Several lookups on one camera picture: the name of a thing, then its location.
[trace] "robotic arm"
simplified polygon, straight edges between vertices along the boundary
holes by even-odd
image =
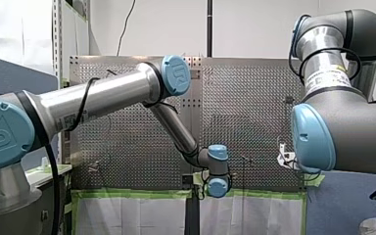
[[[136,70],[106,79],[92,78],[62,90],[34,95],[27,91],[0,96],[0,213],[24,207],[40,193],[30,190],[20,161],[28,152],[48,146],[62,130],[136,103],[149,108],[191,165],[210,170],[209,194],[223,197],[229,189],[227,149],[211,145],[200,150],[172,107],[163,102],[184,94],[191,75],[176,56],[141,63]]]
[[[376,173],[376,104],[367,98],[375,83],[368,71],[376,65],[376,15],[347,11],[303,19],[297,28],[292,53],[303,61],[305,97],[292,125],[300,168]],[[352,82],[342,51],[362,65]]]

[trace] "blue joint cap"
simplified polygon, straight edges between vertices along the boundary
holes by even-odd
[[[228,190],[228,184],[221,178],[213,178],[209,183],[209,194],[214,198],[222,198]]]
[[[292,110],[293,144],[299,167],[307,173],[331,170],[336,153],[328,126],[322,116],[309,104],[300,104]]]
[[[162,62],[162,77],[167,92],[172,96],[185,94],[191,85],[191,72],[179,56],[165,56]]]
[[[0,168],[18,163],[32,146],[33,124],[27,114],[0,101]]]
[[[219,161],[227,161],[227,147],[225,145],[209,145],[209,157]]]

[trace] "white paper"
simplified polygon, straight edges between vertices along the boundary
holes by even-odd
[[[51,0],[0,0],[0,59],[54,73]]]
[[[16,38],[0,38],[0,59],[14,64],[23,64],[23,42]]]
[[[52,1],[24,0],[23,38],[49,40],[52,37]]]
[[[23,17],[19,11],[22,4],[14,4],[14,1],[5,1],[0,6],[0,39],[23,39]]]
[[[52,52],[53,43],[50,40],[25,39],[23,41],[23,65],[33,70],[53,74]]]
[[[300,235],[302,200],[241,196],[201,202],[202,235]]]
[[[183,235],[185,199],[82,199],[77,234]]]

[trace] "pegboard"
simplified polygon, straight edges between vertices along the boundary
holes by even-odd
[[[71,82],[132,71],[148,57],[74,57]],[[201,146],[225,144],[235,188],[299,191],[302,180],[276,161],[277,139],[292,150],[290,112],[304,88],[287,60],[186,58],[193,85],[168,99]],[[287,96],[294,104],[285,104]],[[159,122],[141,105],[84,124],[71,138],[74,188],[180,189],[186,166]]]
[[[157,58],[71,57],[70,80],[133,71],[142,61]],[[179,98],[166,99],[180,110]],[[72,187],[180,189],[186,165],[170,137],[150,110],[141,104],[85,123],[71,136]]]
[[[302,180],[276,160],[278,139],[293,151],[290,112],[304,94],[288,61],[203,58],[199,69],[200,143],[227,146],[234,187],[300,190]],[[285,103],[287,96],[294,104]]]

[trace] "white wall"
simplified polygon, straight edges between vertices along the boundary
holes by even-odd
[[[91,1],[90,53],[116,54],[131,3],[132,0]],[[136,0],[120,54],[205,54],[206,8],[205,0]]]
[[[215,57],[287,58],[296,19],[302,14],[317,15],[318,7],[313,0],[213,3]]]
[[[90,53],[115,55],[132,0],[90,2]],[[301,14],[313,16],[364,8],[376,0],[214,0],[215,57],[287,58]],[[137,0],[120,54],[207,54],[207,0]]]

